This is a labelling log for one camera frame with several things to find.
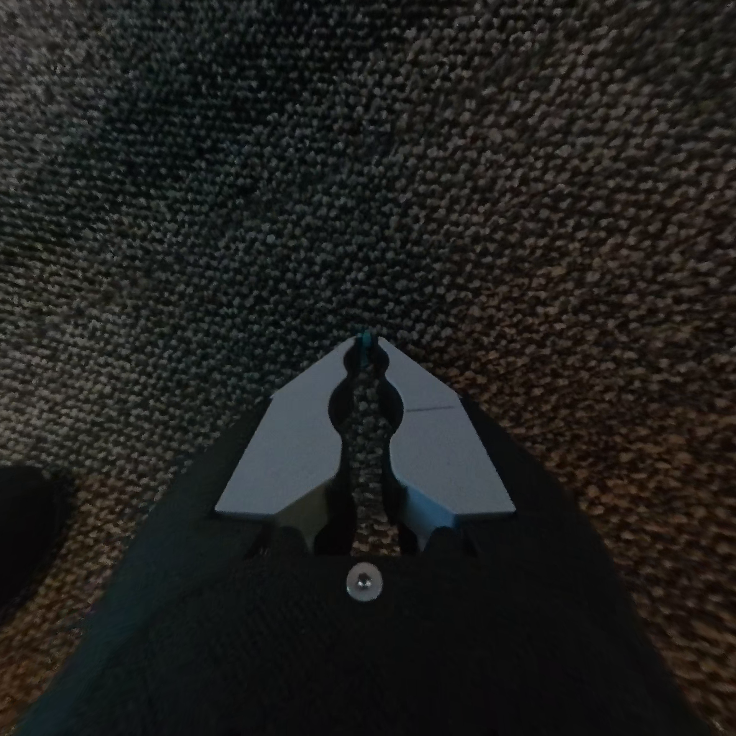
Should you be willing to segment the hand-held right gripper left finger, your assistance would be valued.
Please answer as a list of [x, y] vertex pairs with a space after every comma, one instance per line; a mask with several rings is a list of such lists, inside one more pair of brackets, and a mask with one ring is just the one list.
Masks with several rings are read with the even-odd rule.
[[297, 529], [318, 554], [351, 551], [357, 513], [340, 429], [360, 357], [349, 338], [273, 393], [217, 514]]

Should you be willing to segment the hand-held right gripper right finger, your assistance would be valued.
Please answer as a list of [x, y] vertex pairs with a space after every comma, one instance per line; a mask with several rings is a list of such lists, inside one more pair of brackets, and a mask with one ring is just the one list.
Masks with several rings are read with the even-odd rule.
[[391, 424], [389, 483], [398, 488], [387, 514], [424, 550], [437, 529], [509, 518], [509, 491], [461, 398], [383, 337], [375, 343]]

